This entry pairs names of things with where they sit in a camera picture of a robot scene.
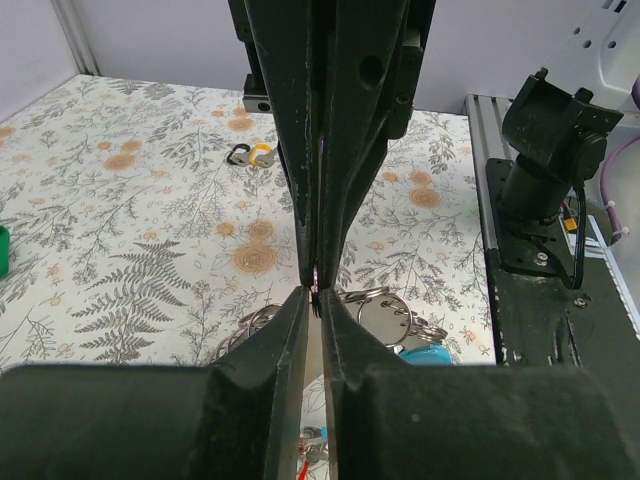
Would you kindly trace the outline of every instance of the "tablecloth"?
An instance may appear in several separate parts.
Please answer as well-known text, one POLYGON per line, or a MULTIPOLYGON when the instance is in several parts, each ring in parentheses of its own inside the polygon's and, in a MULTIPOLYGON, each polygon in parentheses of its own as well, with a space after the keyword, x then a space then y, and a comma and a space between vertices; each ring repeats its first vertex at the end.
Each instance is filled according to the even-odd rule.
MULTIPOLYGON (((0 369, 33 362, 205 365, 243 315, 298 285, 277 141, 240 92, 79 75, 0 124, 0 369)), ((349 232, 338 286, 389 285, 493 363, 467 119, 414 112, 349 232)), ((324 421, 322 378, 303 423, 324 421)), ((311 474, 324 478, 325 470, 311 474)))

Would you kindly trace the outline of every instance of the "black cable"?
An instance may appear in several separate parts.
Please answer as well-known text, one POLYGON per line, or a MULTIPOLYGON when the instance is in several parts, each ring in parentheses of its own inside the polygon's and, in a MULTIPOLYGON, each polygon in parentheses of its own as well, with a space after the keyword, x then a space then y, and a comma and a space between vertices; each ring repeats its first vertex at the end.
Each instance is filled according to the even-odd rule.
POLYGON ((539 239, 535 239, 535 243, 554 264, 562 284, 569 290, 578 290, 582 286, 582 280, 584 279, 584 257, 587 244, 587 199, 583 182, 577 182, 573 186, 573 190, 578 197, 578 232, 576 233, 576 248, 573 256, 573 275, 569 276, 560 259, 539 239))

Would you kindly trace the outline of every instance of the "gray wall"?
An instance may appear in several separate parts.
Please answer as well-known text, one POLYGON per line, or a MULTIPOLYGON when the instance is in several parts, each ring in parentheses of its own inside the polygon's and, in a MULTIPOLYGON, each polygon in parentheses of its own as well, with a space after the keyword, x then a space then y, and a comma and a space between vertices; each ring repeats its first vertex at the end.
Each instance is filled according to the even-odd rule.
POLYGON ((47 0, 0 0, 0 121, 76 74, 47 0))
MULTIPOLYGON (((467 93, 512 97, 590 3, 438 0, 416 106, 460 112, 467 93)), ((242 88, 249 67, 226 0, 76 4, 105 75, 242 88)))

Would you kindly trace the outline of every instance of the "plant pattern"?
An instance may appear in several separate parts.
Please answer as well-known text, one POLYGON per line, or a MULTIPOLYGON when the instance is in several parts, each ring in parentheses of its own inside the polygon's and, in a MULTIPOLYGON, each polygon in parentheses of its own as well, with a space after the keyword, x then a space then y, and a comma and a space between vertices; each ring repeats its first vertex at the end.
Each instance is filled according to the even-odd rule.
MULTIPOLYGON (((224 161, 259 142, 277 142, 273 119, 239 92, 83 75, 1 123, 0 369, 205 365, 240 316, 284 301, 298 284, 284 174, 224 161)), ((474 189, 466 119, 415 112, 338 288, 389 285, 449 331, 459 362, 490 363, 474 189)))

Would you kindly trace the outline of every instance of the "blue object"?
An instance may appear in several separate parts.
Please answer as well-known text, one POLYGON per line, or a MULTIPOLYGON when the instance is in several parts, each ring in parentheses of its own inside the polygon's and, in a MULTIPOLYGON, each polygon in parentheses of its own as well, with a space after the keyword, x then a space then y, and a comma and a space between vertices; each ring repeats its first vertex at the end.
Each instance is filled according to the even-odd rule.
POLYGON ((429 345, 428 347, 415 348, 398 355, 411 365, 437 366, 453 365, 453 358, 449 350, 442 345, 429 345))

